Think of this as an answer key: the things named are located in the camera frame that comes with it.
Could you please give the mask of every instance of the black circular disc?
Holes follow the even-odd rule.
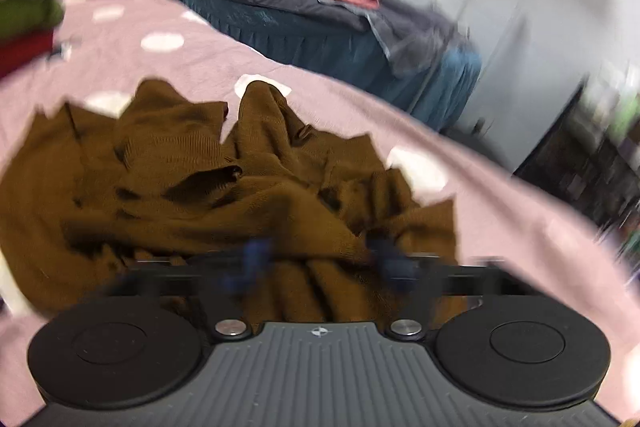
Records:
[[[592,322],[542,296],[485,298],[443,325],[435,353],[452,380],[476,396],[546,410],[593,397],[610,359]]]
[[[142,297],[108,297],[62,312],[33,337],[29,369],[47,398],[120,409],[175,388],[200,359],[197,331]]]

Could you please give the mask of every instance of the red cloth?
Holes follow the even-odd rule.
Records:
[[[53,30],[34,32],[0,45],[0,78],[53,49]]]

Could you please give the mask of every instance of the metal bolt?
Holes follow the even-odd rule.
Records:
[[[220,333],[220,335],[236,337],[246,331],[246,324],[237,319],[227,319],[216,324],[216,331]]]
[[[420,333],[422,331],[422,326],[420,325],[420,322],[411,319],[399,319],[391,324],[391,331],[396,335],[410,337]]]

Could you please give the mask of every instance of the pink polka dot bedsheet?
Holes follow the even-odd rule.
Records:
[[[612,349],[598,402],[621,420],[640,410],[640,298],[625,288],[613,253],[595,243],[594,228],[571,209],[367,93],[263,57],[175,0],[63,2],[62,57],[0,81],[2,165],[20,147],[38,106],[53,112],[65,99],[90,105],[100,99],[122,107],[141,78],[161,76],[194,102],[225,100],[226,132],[253,78],[247,75],[267,77],[302,120],[343,136],[369,133],[380,157],[404,169],[417,200],[454,197],[461,264],[502,259],[512,273],[595,322]],[[7,279],[0,277],[3,296],[12,293]],[[44,320],[9,301],[15,313],[0,316],[0,421],[11,427],[42,406],[26,348]]]

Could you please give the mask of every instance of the brown garment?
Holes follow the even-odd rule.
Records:
[[[72,105],[36,115],[0,184],[2,252],[36,308],[72,305],[135,250],[190,256],[269,237],[279,260],[244,301],[251,323],[380,319],[394,304],[367,231],[454,263],[452,201],[420,208],[369,136],[305,125],[263,82],[221,144],[226,113],[146,80],[118,120]]]

